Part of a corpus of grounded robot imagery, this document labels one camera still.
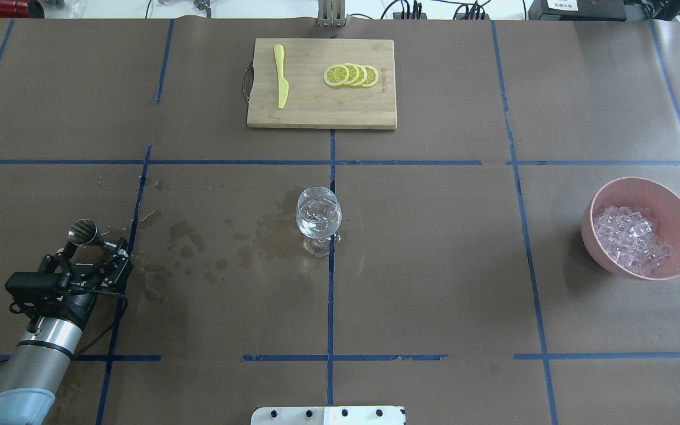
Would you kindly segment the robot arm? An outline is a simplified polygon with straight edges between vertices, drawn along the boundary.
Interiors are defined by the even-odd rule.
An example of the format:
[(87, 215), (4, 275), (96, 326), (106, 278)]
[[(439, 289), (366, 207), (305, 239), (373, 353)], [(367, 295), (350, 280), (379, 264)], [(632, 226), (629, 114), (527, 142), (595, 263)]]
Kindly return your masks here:
[(43, 423), (68, 366), (83, 352), (78, 344), (97, 298), (113, 297), (127, 308), (129, 242), (102, 247), (102, 263), (74, 264), (78, 244), (70, 241), (35, 272), (16, 272), (5, 283), (11, 313), (26, 316), (28, 325), (13, 354), (0, 360), (0, 424)]

